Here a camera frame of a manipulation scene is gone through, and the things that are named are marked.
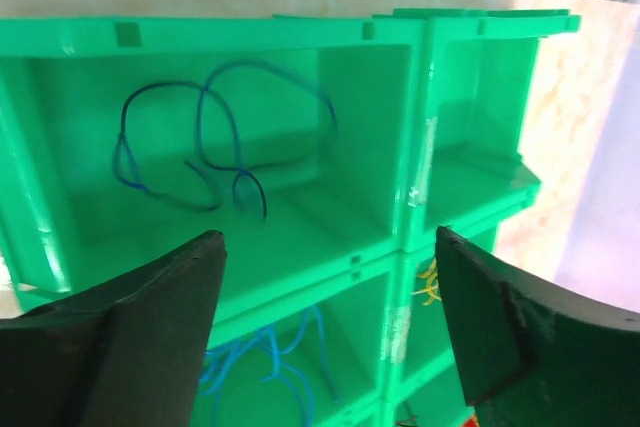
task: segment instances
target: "cable bundle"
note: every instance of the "cable bundle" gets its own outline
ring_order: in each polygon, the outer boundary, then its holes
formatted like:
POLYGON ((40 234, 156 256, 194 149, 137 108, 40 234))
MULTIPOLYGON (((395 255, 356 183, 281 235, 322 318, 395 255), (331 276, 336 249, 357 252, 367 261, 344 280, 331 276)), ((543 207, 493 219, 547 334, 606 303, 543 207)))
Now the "cable bundle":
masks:
POLYGON ((331 99, 329 96, 323 92, 317 85, 308 81, 307 79, 298 76, 292 72, 289 72, 285 69, 282 69, 276 65, 273 65, 269 62, 263 60, 238 60, 227 62, 222 64, 220 67, 215 69, 206 79, 205 84, 199 85, 195 82, 189 81, 163 81, 163 82, 155 82, 152 84, 145 85, 144 87, 139 88, 135 92, 133 92, 129 97, 125 100, 122 106, 122 112, 120 115, 120 132, 118 133, 118 140, 116 143, 116 147, 113 154, 113 174, 122 184, 127 187, 134 188, 136 190, 140 190, 144 192, 146 195, 153 197, 158 200, 162 200, 166 203, 172 204, 176 207, 184 208, 187 210, 195 210, 195 211, 204 211, 209 212, 219 208, 222 205, 221 201, 216 200, 216 192, 217 189, 214 184, 207 178, 202 169, 198 168, 193 162, 189 160, 184 160, 184 165, 194 172, 200 180, 202 180, 209 192, 211 193, 211 201, 203 204, 196 204, 192 202, 187 202, 176 197, 173 197, 169 194, 158 192, 147 186, 142 181, 142 177, 140 175, 140 171, 135 160, 133 151, 129 145, 127 140, 127 113, 129 111, 129 107, 131 103, 141 94, 145 92, 149 92, 151 90, 159 89, 159 88, 169 88, 169 87, 183 87, 189 89, 195 89, 200 92, 198 96, 198 102, 196 106, 196 122, 195 122, 195 139, 194 139, 194 147, 196 150, 196 154, 206 167, 211 168, 214 171, 220 172, 235 172, 236 175, 234 177, 232 183, 232 193, 234 202, 238 203, 236 189, 239 180, 242 177, 248 177, 255 184, 256 188, 260 192, 260 198, 262 200, 262 217, 266 219, 267 217, 267 198, 264 192, 260 181, 256 178, 256 176, 251 172, 251 170, 264 168, 264 167, 275 167, 280 165, 289 164, 291 162, 280 162, 280 163, 272 163, 272 164, 262 164, 262 165, 254 165, 247 167, 244 163, 244 159, 242 156, 242 146, 240 142, 240 133, 238 130, 238 126, 235 121, 235 117, 233 116, 233 112, 230 106, 227 104, 225 99, 218 92, 212 90, 212 85, 214 81, 230 70, 238 69, 238 68, 252 68, 267 72, 275 77, 279 77, 284 79, 302 90, 306 90, 312 95, 316 96, 321 103, 323 103, 327 109, 329 110, 329 114, 331 116, 331 123, 334 129, 337 129, 337 117, 335 110, 333 108, 333 104, 331 103, 331 99), (222 166, 212 162, 204 151, 204 145, 202 142, 202 113, 204 109, 204 100, 209 96, 211 97, 224 111, 224 114, 229 122, 229 126, 231 127, 231 133, 233 137, 233 151, 234 151, 234 166, 222 166), (128 164, 129 173, 132 177, 132 180, 127 179, 123 174, 122 169, 122 154, 124 153, 124 160, 128 164))
POLYGON ((302 425, 303 427, 311 427, 313 424, 313 417, 315 413, 315 402, 313 397, 313 390, 309 384, 309 381, 302 372, 293 367, 291 364, 285 362, 282 357, 293 352, 304 337, 309 323, 309 315, 313 312, 316 316, 318 324, 318 337, 320 340, 320 356, 322 375, 331 394, 331 397, 335 402, 338 401, 338 397, 334 388, 333 380, 329 373, 329 363, 327 360, 326 352, 326 338, 324 332, 324 322, 322 314, 317 306, 309 307, 302 313, 302 321, 296 334, 296 337, 291 344, 285 349, 280 349, 276 338, 275 324, 269 324, 256 330, 251 337, 246 340, 236 339, 227 344, 220 345, 214 349, 207 350, 205 352, 205 367, 200 376, 200 392, 199 395, 212 395, 213 396, 213 418, 212 425, 215 424, 215 415, 217 411, 218 392, 222 387, 229 371, 233 365, 251 349, 257 348, 265 355, 270 355, 272 359, 272 372, 260 379, 260 382, 269 382, 272 380, 280 380, 284 382, 289 389, 291 389, 293 395, 296 398, 296 402, 300 407, 302 413, 302 425), (303 400, 303 395, 296 388, 295 384, 284 376, 284 372, 288 371, 294 374, 302 383, 307 405, 303 400))
POLYGON ((431 262, 431 265, 429 265, 427 271, 418 274, 416 277, 419 279, 426 279, 427 285, 424 289, 413 291, 411 295, 428 294, 429 299, 427 299, 427 301, 422 305, 431 305, 434 300, 442 302, 442 298, 440 297, 440 283, 438 282, 438 269, 435 258, 431 262))

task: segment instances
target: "blue wire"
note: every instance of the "blue wire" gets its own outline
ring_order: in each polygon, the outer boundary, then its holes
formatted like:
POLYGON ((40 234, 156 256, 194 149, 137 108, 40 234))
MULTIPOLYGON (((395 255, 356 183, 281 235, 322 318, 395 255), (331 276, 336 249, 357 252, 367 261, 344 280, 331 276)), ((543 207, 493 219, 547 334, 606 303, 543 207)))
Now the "blue wire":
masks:
POLYGON ((279 379, 282 380, 289 389, 293 392, 296 402, 298 403, 300 410, 302 412, 303 424, 304 427, 311 427, 313 424, 313 418, 315 415, 315 400, 313 395, 313 390, 311 389, 311 385, 309 381, 305 377, 305 375, 285 362, 280 358, 281 355, 289 354, 293 350, 295 350, 304 334, 306 332, 306 328, 309 323, 309 313, 313 310, 316 315, 316 319, 318 322, 318 338, 320 341, 320 355, 321 355, 321 363, 322 363, 322 371, 325 381, 329 387, 329 391, 334 401, 338 401, 337 395, 335 393, 335 388, 333 381, 331 379, 329 373, 329 365, 328 358, 326 353, 326 336, 324 330, 324 320, 322 317, 322 313, 317 305, 313 305, 308 309, 305 309, 302 314, 302 320, 300 323, 300 327, 298 328, 298 332, 296 337, 291 342, 291 344, 285 349, 280 350, 278 348, 276 332, 275 332, 275 324, 269 324, 265 327, 262 327, 256 330, 253 336, 246 341, 242 341, 240 339, 233 340, 228 342, 227 344, 220 345, 212 350, 208 350, 205 352, 205 359, 211 359, 210 363, 204 369, 203 373, 200 376, 199 384, 207 384, 212 382, 212 384, 205 391, 199 392, 199 395, 213 395, 214 406, 212 415, 212 425, 215 423, 215 412, 217 405, 217 393, 220 390, 224 380, 226 379, 229 370, 237 362, 237 360, 248 352, 250 349, 254 347, 258 347, 260 350, 264 351, 267 354, 271 355, 273 371, 270 375, 267 375, 261 379, 261 382, 268 382, 271 380, 279 379), (222 362, 222 366, 220 366, 220 361, 224 357, 224 361, 222 362), (308 399, 308 411, 305 410, 304 401, 302 399, 302 394, 298 391, 297 387, 293 382, 283 376, 281 368, 289 370, 300 379, 304 390, 306 391, 307 399, 308 399))
MULTIPOLYGON (((169 203, 173 203, 175 205, 178 205, 180 207, 186 208, 186 209, 191 209, 191 210, 204 210, 204 211, 212 211, 217 209, 218 207, 220 207, 220 203, 216 202, 215 200, 209 204, 209 205, 200 205, 200 204, 194 204, 191 202, 185 202, 183 200, 177 199, 169 194, 165 194, 165 193, 161 193, 161 192, 154 192, 151 189, 149 189, 146 185, 144 185, 144 183, 142 182, 139 170, 138 170, 138 165, 135 161, 135 158, 133 156, 133 152, 131 150, 131 147, 129 146, 129 142, 127 141, 127 136, 126 136, 126 128, 127 128, 127 113, 129 111, 129 107, 131 106, 131 103, 141 94, 143 94, 144 92, 148 92, 150 90, 154 90, 154 89, 158 89, 158 88, 162 88, 162 87, 189 87, 189 88, 193 88, 193 89, 197 89, 198 91, 202 91, 202 87, 200 87, 198 84, 194 83, 194 82, 187 82, 187 81, 167 81, 167 82, 156 82, 153 84, 148 84, 145 85, 144 87, 139 88, 138 90, 136 90, 135 92, 133 92, 131 95, 129 95, 129 97, 127 97, 127 99, 125 100, 123 106, 122 106, 122 112, 120 114, 120 133, 118 134, 118 142, 116 144, 116 148, 114 150, 114 154, 113 154, 113 173, 114 176, 116 177, 116 179, 118 179, 122 184, 126 185, 127 187, 131 187, 137 190, 141 190, 143 191, 145 194, 151 196, 151 197, 155 197, 157 199, 161 199, 164 200, 165 202, 169 202, 169 203), (129 180, 127 180, 123 175, 122 175, 122 171, 121 171, 121 151, 124 149, 125 153, 126 153, 126 159, 128 161, 129 164, 129 170, 131 171, 131 175, 133 176, 134 182, 131 182, 129 180)), ((207 91, 206 93, 208 93, 209 95, 211 95, 220 105, 222 105, 223 110, 225 111, 225 114, 227 115, 227 119, 229 120, 230 123, 235 124, 235 120, 233 118, 233 114, 231 113, 231 110, 229 109, 229 106, 226 104, 226 102, 224 101, 224 99, 216 92, 213 91, 207 91)), ((209 189, 211 196, 213 199, 215 199, 216 197, 216 189, 213 188, 213 186, 210 184, 210 182, 207 180, 207 178, 205 177, 205 175, 202 173, 202 171, 200 169, 198 169, 193 163, 189 162, 188 160, 184 161, 184 164, 186 167, 188 167, 190 170, 192 170, 195 174, 198 175, 198 177, 200 177, 200 179, 206 184, 207 188, 209 189)))
POLYGON ((322 102, 324 102, 328 109, 329 112, 331 114, 331 120, 332 123, 334 125, 334 127, 337 130, 337 125, 338 125, 338 121, 337 121, 337 116, 336 116, 336 112, 335 109, 333 107, 333 104, 331 103, 331 99, 329 98, 329 96, 323 92, 321 89, 319 89, 316 85, 312 84, 311 82, 308 82, 306 79, 304 79, 303 77, 300 77, 298 75, 295 75, 291 72, 288 72, 287 70, 284 70, 276 65, 273 65, 269 62, 266 61, 262 61, 262 60, 238 60, 238 61, 233 61, 233 62, 227 62, 223 65, 221 65, 220 67, 218 67, 217 69, 215 69, 213 72, 211 72, 209 74, 209 77, 207 78, 204 87, 201 89, 200 91, 200 96, 198 98, 198 109, 197 109, 197 113, 196 113, 196 148, 198 150, 198 153, 200 155, 200 159, 201 161, 207 165, 208 167, 214 169, 214 170, 219 170, 219 171, 233 171, 233 172, 237 172, 236 177, 233 180, 233 196, 234 196, 234 200, 237 200, 237 196, 236 196, 236 186, 238 184, 238 181, 240 180, 240 178, 242 176, 246 176, 249 177, 253 183, 256 185, 256 187, 258 187, 258 190, 260 191, 260 197, 262 198, 262 217, 264 219, 267 218, 267 199, 266 199, 266 195, 264 193, 264 190, 262 189, 262 186, 260 185, 260 183, 258 182, 258 179, 256 179, 256 177, 249 171, 251 169, 256 169, 256 168, 263 168, 263 167, 270 167, 270 166, 275 166, 275 165, 283 165, 283 164, 287 164, 289 162, 275 162, 275 163, 268 163, 268 164, 261 164, 258 166, 254 166, 249 168, 245 168, 243 166, 243 162, 242 162, 242 155, 240 152, 240 135, 238 133, 238 127, 235 124, 235 122, 230 123, 231 125, 231 131, 232 131, 232 135, 234 138, 234 150, 235 150, 235 158, 236 158, 236 164, 239 167, 223 167, 217 164, 214 164, 213 162, 211 162, 205 152, 204 152, 204 146, 202 144, 202 110, 204 108, 204 98, 205 98, 205 94, 207 91, 210 90, 211 85, 213 84, 213 81, 216 79, 216 77, 220 76, 221 74, 223 74, 224 72, 228 71, 228 70, 232 70, 232 69, 236 69, 236 68, 240 68, 240 67, 253 67, 255 69, 259 69, 259 70, 264 70, 266 72, 271 73, 272 75, 275 75, 277 77, 281 77, 285 80, 288 80, 289 82, 299 86, 302 89, 307 90, 308 92, 311 92, 312 94, 314 94, 318 99, 320 99, 322 102))
POLYGON ((302 341, 302 337, 304 337, 304 333, 307 330, 307 323, 309 322, 309 309, 305 309, 302 313, 302 320, 300 321, 300 328, 298 329, 298 334, 296 338, 293 339, 293 342, 289 345, 289 347, 280 351, 280 354, 288 354, 293 352, 293 350, 300 344, 302 341))
MULTIPOLYGON (((129 146, 129 143, 127 141, 126 138, 126 118, 127 118, 127 112, 128 109, 131 105, 131 103, 133 102, 133 100, 138 97, 139 95, 141 95, 144 92, 153 90, 153 89, 157 89, 157 88, 162 88, 162 87, 189 87, 189 88, 193 88, 196 89, 200 92, 200 95, 198 97, 198 107, 197 107, 197 113, 196 113, 196 135, 195 135, 195 143, 196 143, 196 149, 198 152, 198 155, 200 156, 201 161, 207 165, 208 167, 217 170, 217 171, 225 171, 225 172, 236 172, 236 176, 234 177, 233 183, 232 183, 232 192, 233 192, 233 199, 234 202, 236 204, 239 203, 238 201, 238 196, 237 196, 237 185, 238 182, 240 181, 240 179, 242 177, 248 177, 249 179, 251 179, 251 181, 256 185, 256 187, 258 188, 258 191, 260 193, 260 198, 262 201, 262 217, 263 219, 266 219, 267 217, 267 198, 266 198, 266 194, 264 192, 264 189, 262 188, 262 185, 260 184, 260 182, 258 181, 258 179, 256 178, 256 176, 250 172, 251 169, 256 169, 256 168, 263 168, 263 167, 269 167, 269 166, 277 166, 277 165, 283 165, 283 164, 287 164, 290 162, 274 162, 274 163, 269 163, 269 164, 262 164, 262 165, 257 165, 257 166, 253 166, 250 168, 246 168, 244 167, 244 161, 242 158, 242 150, 241 150, 241 142, 240 142, 240 135, 238 132, 238 126, 236 124, 235 118, 233 116, 233 113, 231 112, 231 109, 229 107, 229 105, 226 103, 226 101, 224 100, 224 98, 218 94, 217 92, 215 92, 214 90, 210 89, 211 84, 213 83, 213 81, 216 79, 216 77, 220 76, 221 74, 223 74, 224 72, 228 71, 228 70, 232 70, 232 69, 236 69, 236 68, 240 68, 240 67, 251 67, 251 68, 255 68, 255 69, 259 69, 259 70, 263 70, 266 72, 271 73, 272 75, 281 77, 297 86, 299 86, 300 88, 307 90, 308 92, 314 94, 318 99, 320 99, 323 103, 325 103, 329 109, 330 115, 331 115, 331 120, 332 123, 334 125, 334 127, 337 129, 337 116, 336 116, 336 112, 335 109, 333 107, 333 104, 331 103, 331 99, 329 98, 329 96, 323 92, 318 86, 314 85, 313 83, 307 81, 306 79, 304 79, 301 76, 298 76, 294 73, 288 72, 285 69, 282 69, 276 65, 270 64, 269 62, 266 61, 262 61, 262 60, 240 60, 240 61, 234 61, 234 62, 228 62, 225 63, 223 65, 221 65, 220 67, 218 67, 217 69, 215 69, 207 78, 207 82, 205 83, 205 86, 202 87, 194 82, 189 82, 189 81, 165 81, 165 82, 156 82, 156 83, 152 83, 152 84, 148 84, 144 87, 141 87, 140 89, 136 90, 135 92, 133 92, 125 101, 123 108, 122 108, 122 114, 121 114, 121 120, 120 120, 120 134, 118 136, 118 143, 116 144, 116 148, 114 151, 114 159, 113 159, 113 172, 115 177, 124 185, 126 185, 127 187, 131 187, 137 190, 140 190, 142 192, 144 192, 145 194, 151 196, 151 197, 155 197, 161 200, 164 200, 166 202, 170 202, 173 203, 175 205, 178 205, 180 207, 183 208, 187 208, 187 209, 195 209, 195 210, 204 210, 204 211, 211 211, 211 210, 215 210, 218 207, 221 206, 221 203, 216 203, 215 201, 212 204, 209 205, 199 205, 199 204, 193 204, 190 202, 185 202, 179 199, 176 199, 175 197, 172 197, 168 194, 164 194, 164 193, 159 193, 159 192, 154 192, 151 189, 149 189, 141 180, 139 171, 138 171, 138 166, 137 163, 135 161, 135 158, 133 156, 133 152, 131 151, 131 147, 129 146), (202 111, 204 108, 204 98, 205 95, 210 95, 214 98, 214 100, 222 107, 225 115, 227 116, 227 121, 229 122, 229 125, 231 127, 231 133, 233 136, 233 149, 234 149, 234 157, 235 157, 235 163, 236 163, 236 167, 225 167, 225 166, 220 166, 217 164, 214 164, 213 162, 211 162, 205 152, 204 152, 204 146, 202 143, 202 111), (120 169, 120 158, 121 158, 121 150, 122 148, 124 148, 125 152, 126 152, 126 157, 128 160, 128 164, 129 164, 129 169, 131 171, 131 174, 133 176, 134 182, 129 181, 128 179, 126 179, 122 173, 121 173, 121 169, 120 169)), ((204 174, 191 162, 189 161, 184 161, 185 166, 189 167, 192 171, 194 171, 207 185, 207 187, 209 188, 209 190, 211 191, 212 194, 212 198, 215 199, 216 197, 216 191, 215 189, 211 186, 211 184, 209 183, 208 179, 204 176, 204 174)))
POLYGON ((327 340, 324 334, 324 320, 322 319, 322 313, 317 305, 312 305, 311 309, 316 314, 316 319, 318 323, 318 339, 320 340, 320 359, 322 363, 322 374, 324 376, 324 380, 329 387, 329 392, 331 394, 331 398, 334 402, 338 402, 340 399, 336 392, 335 384, 331 378, 331 374, 329 373, 329 358, 327 356, 327 340))

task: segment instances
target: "white wall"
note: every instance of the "white wall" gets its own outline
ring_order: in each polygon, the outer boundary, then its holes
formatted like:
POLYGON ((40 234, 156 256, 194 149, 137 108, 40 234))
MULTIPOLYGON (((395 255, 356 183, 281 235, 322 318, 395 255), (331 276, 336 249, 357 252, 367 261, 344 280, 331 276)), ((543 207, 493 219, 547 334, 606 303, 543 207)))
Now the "white wall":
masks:
POLYGON ((640 26, 556 282, 640 312, 640 26))

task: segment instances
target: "storage bin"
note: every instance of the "storage bin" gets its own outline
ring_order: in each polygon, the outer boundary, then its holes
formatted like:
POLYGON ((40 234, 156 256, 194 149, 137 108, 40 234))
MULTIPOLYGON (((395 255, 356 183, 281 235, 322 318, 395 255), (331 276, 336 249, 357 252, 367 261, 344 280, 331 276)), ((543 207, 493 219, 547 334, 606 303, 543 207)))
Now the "storage bin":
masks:
MULTIPOLYGON (((317 304, 323 317, 328 368, 337 402, 321 369, 316 317, 309 317, 298 347, 282 356, 283 361, 308 380, 314 396, 314 426, 358 425, 357 422, 367 419, 357 414, 380 399, 384 380, 380 344, 386 334, 389 276, 390 273, 379 275, 317 304)), ((297 313, 276 323, 280 348, 291 344, 300 322, 301 314, 297 313)), ((241 425, 304 425, 298 402, 285 382, 275 379, 261 383, 271 369, 270 356, 259 349, 249 350, 228 371, 217 398, 196 399, 192 427, 235 426, 238 422, 241 425), (212 424, 214 402, 217 407, 212 424)), ((305 392, 304 384, 295 375, 282 371, 301 393, 305 392)))
MULTIPOLYGON (((286 19, 1 21, 0 249, 25 289, 19 296, 30 304, 85 289, 213 228, 229 252, 216 313, 223 321, 397 250, 421 29, 410 19, 314 20, 304 29, 286 19), (206 171, 224 201, 212 212, 116 181, 114 149, 132 92, 173 79, 203 84, 213 69, 246 59, 311 86, 255 65, 212 85, 235 116, 245 165, 267 164, 255 169, 266 220, 247 178, 236 205, 233 173, 206 171), (315 90, 331 99, 337 132, 315 90)), ((205 203, 210 193, 184 165, 201 160, 198 95, 144 93, 126 134, 146 185, 205 203)), ((206 100, 204 150, 219 165, 234 162, 227 120, 206 100)))
POLYGON ((538 178, 518 154, 540 38, 576 32, 566 10, 399 9, 422 19, 425 63, 415 134, 424 135, 405 217, 403 249, 433 242, 438 225, 462 232, 478 220, 506 219, 530 206, 538 178))

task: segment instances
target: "green plastic shelf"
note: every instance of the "green plastic shelf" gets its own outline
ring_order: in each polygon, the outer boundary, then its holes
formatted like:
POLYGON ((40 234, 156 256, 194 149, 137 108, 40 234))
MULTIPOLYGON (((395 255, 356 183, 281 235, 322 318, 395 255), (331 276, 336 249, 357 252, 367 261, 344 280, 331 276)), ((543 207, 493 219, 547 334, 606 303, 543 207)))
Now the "green plastic shelf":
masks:
MULTIPOLYGON (((84 290, 220 230, 228 260, 209 347, 274 322, 284 342, 291 316, 319 304, 341 402, 323 387, 313 329, 289 359, 317 390, 314 425, 388 427, 407 399, 425 409, 426 425, 458 425, 468 411, 442 306, 411 296, 416 268, 433 256, 437 226, 491 250, 496 226, 535 201, 540 181, 518 144, 538 46, 579 27, 566 10, 0 20, 0 251, 21 305, 84 290), (133 91, 202 84, 246 59, 317 85, 337 114, 328 135, 326 107, 299 87, 252 68, 216 81, 245 165, 263 166, 254 174, 266 220, 250 182, 240 182, 235 204, 230 175, 208 172, 223 201, 208 213, 115 180, 120 112, 133 91)), ((203 201, 183 165, 197 159, 196 100, 178 88, 145 94, 131 106, 127 137, 147 184, 203 201)), ((204 148, 231 165, 231 129, 209 102, 204 148)), ((234 366, 216 425, 298 425, 286 385, 256 377, 268 373, 265 362, 256 351, 234 366)), ((210 425, 210 402, 198 399, 194 426, 210 425)))

